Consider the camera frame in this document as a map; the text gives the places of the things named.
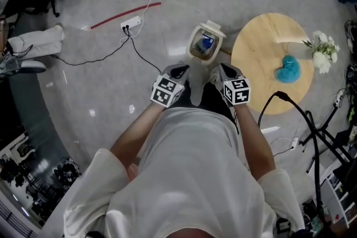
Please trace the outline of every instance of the round wooden table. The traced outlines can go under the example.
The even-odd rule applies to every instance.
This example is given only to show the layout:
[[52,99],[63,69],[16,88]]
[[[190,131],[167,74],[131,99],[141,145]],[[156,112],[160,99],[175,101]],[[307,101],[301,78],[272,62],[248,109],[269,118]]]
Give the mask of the round wooden table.
[[[311,85],[314,70],[312,60],[298,59],[301,76],[293,84],[277,81],[274,72],[283,66],[289,42],[301,43],[306,40],[308,36],[302,27],[279,13],[262,14],[244,26],[235,40],[231,64],[241,69],[250,81],[250,108],[261,112],[269,97],[278,90],[287,93],[296,103],[302,100]],[[275,97],[265,114],[280,114],[291,108],[292,104]]]

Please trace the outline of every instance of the red strip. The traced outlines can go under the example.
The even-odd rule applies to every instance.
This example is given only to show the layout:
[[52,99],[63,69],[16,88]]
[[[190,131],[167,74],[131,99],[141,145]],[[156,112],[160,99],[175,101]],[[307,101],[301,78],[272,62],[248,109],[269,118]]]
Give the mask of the red strip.
[[[158,6],[158,5],[161,5],[161,2],[151,3],[148,7],[153,7],[153,6]],[[107,19],[107,20],[102,21],[101,23],[98,23],[98,24],[96,24],[96,25],[94,25],[94,26],[91,26],[90,29],[92,30],[92,29],[94,29],[94,28],[97,28],[97,27],[99,27],[99,26],[105,24],[105,23],[108,23],[108,22],[111,21],[111,20],[114,20],[114,19],[117,19],[117,18],[122,17],[122,16],[124,16],[124,15],[127,15],[127,14],[130,14],[130,13],[133,13],[133,12],[136,12],[136,11],[139,11],[139,10],[142,10],[142,9],[145,9],[146,7],[147,7],[147,5],[144,5],[144,6],[140,6],[140,7],[138,7],[138,8],[135,8],[135,9],[131,9],[131,10],[127,11],[127,12],[120,13],[120,14],[118,14],[118,15],[115,15],[115,16],[113,16],[113,17]]]

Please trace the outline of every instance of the flower bouquet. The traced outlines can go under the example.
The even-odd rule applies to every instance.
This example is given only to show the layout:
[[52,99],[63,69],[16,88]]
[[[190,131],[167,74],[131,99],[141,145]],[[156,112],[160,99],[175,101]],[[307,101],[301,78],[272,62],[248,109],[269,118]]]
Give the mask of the flower bouquet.
[[339,45],[335,45],[332,37],[327,37],[325,33],[316,31],[313,33],[313,41],[303,43],[312,48],[313,65],[320,70],[321,74],[328,73],[331,62],[337,62],[337,52],[340,51]]

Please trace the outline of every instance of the blue plush toy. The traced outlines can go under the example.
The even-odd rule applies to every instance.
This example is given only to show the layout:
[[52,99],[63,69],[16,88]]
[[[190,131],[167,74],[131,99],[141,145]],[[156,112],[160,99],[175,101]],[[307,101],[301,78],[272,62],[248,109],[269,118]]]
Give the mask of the blue plush toy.
[[285,84],[292,84],[297,81],[301,75],[301,69],[296,58],[285,56],[283,58],[283,67],[275,72],[275,78]]

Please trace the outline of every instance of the black cable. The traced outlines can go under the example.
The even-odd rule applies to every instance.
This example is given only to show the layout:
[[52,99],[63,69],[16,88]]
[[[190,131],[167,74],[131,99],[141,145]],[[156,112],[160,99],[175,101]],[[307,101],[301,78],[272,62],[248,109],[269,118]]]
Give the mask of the black cable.
[[259,120],[261,120],[263,113],[266,109],[266,107],[268,106],[268,104],[270,103],[270,101],[272,100],[272,98],[274,96],[279,97],[280,99],[290,102],[303,116],[304,120],[306,121],[311,134],[312,134],[312,139],[313,139],[313,146],[315,149],[315,192],[316,192],[316,209],[317,209],[317,215],[319,216],[320,220],[322,221],[324,226],[328,226],[328,223],[326,222],[324,215],[322,214],[322,201],[321,201],[321,190],[320,190],[320,159],[319,159],[319,147],[317,145],[317,139],[316,139],[316,135],[313,132],[315,130],[315,126],[312,125],[312,123],[310,122],[309,118],[307,117],[307,115],[305,114],[305,112],[300,108],[300,106],[298,106],[286,93],[283,93],[282,91],[277,91],[276,93],[274,93],[267,101],[265,107],[263,108],[262,113],[260,114]]
[[260,127],[260,121],[262,121],[262,117],[263,117],[263,114],[264,114],[264,111],[266,110],[266,108],[268,107],[270,101],[272,101],[273,97],[276,95],[276,93],[274,93],[267,101],[267,103],[265,104],[260,116],[259,116],[259,120],[258,120],[258,126]]
[[293,149],[293,148],[291,147],[291,148],[285,150],[284,152],[277,153],[277,154],[275,154],[273,157],[275,157],[275,156],[277,156],[277,155],[279,155],[279,154],[286,153],[286,152],[290,151],[291,149]]
[[51,55],[51,57],[55,58],[55,59],[58,59],[62,62],[64,62],[65,64],[67,65],[70,65],[70,66],[80,66],[80,65],[84,65],[84,64],[87,64],[87,63],[90,63],[90,62],[100,62],[100,61],[104,61],[107,57],[110,57],[112,54],[114,54],[115,52],[119,51],[121,47],[124,46],[124,44],[129,40],[129,37],[124,41],[124,43],[121,44],[120,47],[118,47],[117,49],[115,49],[112,53],[106,55],[104,58],[102,59],[98,59],[98,60],[94,60],[94,61],[85,61],[85,62],[81,62],[79,64],[71,64],[69,62],[66,62],[64,59],[61,59],[60,57],[56,56],[56,55]]
[[139,56],[142,60],[144,60],[145,62],[147,62],[149,65],[152,65],[155,69],[157,69],[159,73],[161,73],[161,70],[160,70],[156,65],[154,65],[154,64],[150,63],[149,61],[145,60],[145,59],[139,54],[139,52],[136,50],[135,44],[134,44],[134,40],[133,40],[133,38],[130,36],[130,31],[129,31],[129,26],[128,26],[128,25],[127,25],[127,27],[123,27],[123,32],[124,32],[125,35],[127,35],[127,36],[130,38],[130,40],[132,40],[134,50],[135,50],[135,52],[138,54],[138,56]]
[[25,57],[28,52],[31,51],[31,49],[33,48],[33,45],[30,45],[26,50],[24,50],[23,52],[18,52],[17,54],[21,54],[21,53],[24,53],[23,55],[19,56],[19,55],[14,55],[15,57]]

